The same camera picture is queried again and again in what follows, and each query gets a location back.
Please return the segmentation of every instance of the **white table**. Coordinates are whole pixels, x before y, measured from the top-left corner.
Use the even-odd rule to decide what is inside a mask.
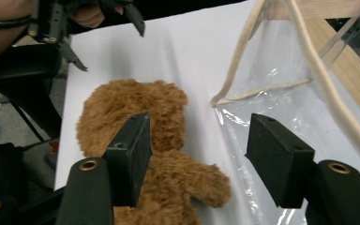
[[[176,83],[188,95],[184,151],[206,164],[216,163],[232,179],[232,198],[224,208],[196,202],[202,224],[251,224],[248,204],[224,143],[210,98],[224,82],[241,28],[255,0],[146,22],[145,37],[131,24],[74,36],[72,48],[88,67],[70,66],[55,188],[64,186],[73,163],[83,158],[75,125],[83,102],[101,84],[134,78]]]

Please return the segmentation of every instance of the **plush toy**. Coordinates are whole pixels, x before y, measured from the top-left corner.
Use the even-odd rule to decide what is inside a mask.
[[[120,80],[98,87],[84,102],[77,138],[84,155],[101,157],[134,114],[150,112],[151,148],[136,208],[114,207],[115,225],[200,224],[191,197],[221,207],[231,197],[229,178],[180,152],[184,145],[186,94],[172,83]]]

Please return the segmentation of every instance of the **brown teddy bear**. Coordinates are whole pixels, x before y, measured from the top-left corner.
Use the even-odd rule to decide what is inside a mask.
[[[84,155],[101,157],[125,121],[150,112],[151,148],[136,208],[114,207],[115,225],[200,224],[191,197],[221,207],[231,197],[229,178],[179,150],[184,145],[186,94],[164,81],[119,80],[98,87],[84,102],[77,138]]]

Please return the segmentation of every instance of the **transparent plastic bag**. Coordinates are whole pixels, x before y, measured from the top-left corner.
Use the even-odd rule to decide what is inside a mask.
[[[252,113],[278,120],[316,150],[314,161],[334,159],[360,172],[360,107],[330,68],[347,44],[342,35],[360,12],[350,14],[350,23],[317,52],[300,10],[293,0],[257,1],[227,80],[211,101],[255,224],[307,224],[307,203],[301,209],[277,208],[245,157]]]

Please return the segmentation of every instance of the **bag handle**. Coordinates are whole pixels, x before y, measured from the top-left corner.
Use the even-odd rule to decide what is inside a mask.
[[[273,4],[269,7],[270,11],[267,12],[267,19],[271,20],[280,20],[289,18],[289,10],[283,4],[283,0],[267,0],[268,4]],[[303,19],[329,19],[329,18],[352,18],[350,22],[347,22],[347,27],[351,27],[355,23],[355,19],[360,17],[360,0],[358,1],[348,1],[348,0],[295,0],[298,5],[298,8],[303,15]],[[230,91],[231,86],[233,85],[233,79],[235,73],[239,67],[239,64],[242,59],[242,55],[245,52],[245,49],[248,45],[248,41],[253,36],[257,27],[260,24],[262,18],[260,18],[261,12],[263,10],[266,0],[258,0],[255,3],[254,8],[251,10],[247,21],[242,28],[241,35],[238,39],[237,45],[235,47],[234,54],[232,56],[232,61],[230,63],[229,70],[227,72],[226,81],[224,82],[221,90],[211,99],[210,104],[212,107],[218,105],[218,101],[224,98]],[[339,33],[334,36],[327,45],[322,48],[320,54],[324,57],[328,52],[334,52],[333,47],[335,44],[339,43],[339,40],[343,36],[343,33]],[[336,55],[330,54],[329,58],[324,58],[327,65],[331,65],[334,60],[341,53],[341,49],[337,50]]]
[[[322,61],[319,54],[315,50],[312,41],[309,38],[306,25],[304,24],[304,15],[302,15],[301,11],[299,10],[299,6],[297,6],[296,1],[284,0],[284,2],[286,3],[287,9],[290,12],[289,14],[291,15],[291,19],[296,27],[296,33],[301,41],[303,52],[308,63],[311,65],[311,69],[313,71],[312,76],[320,87],[329,111],[337,121],[338,125],[343,129],[345,134],[350,138],[353,145],[360,149],[359,121],[353,116],[351,111],[340,97],[340,94],[326,69],[325,63]],[[227,74],[227,79],[223,84],[220,92],[212,98],[210,102],[211,106],[217,106],[218,101],[224,98],[230,91],[236,70],[238,69],[241,58],[248,45],[248,41],[252,36],[253,31],[255,30],[256,22],[259,19],[259,15],[264,4],[265,0],[258,0],[254,9],[250,13],[249,18],[247,19],[247,22],[245,23],[242,30],[241,36],[238,39],[236,50],[232,57],[230,68]]]

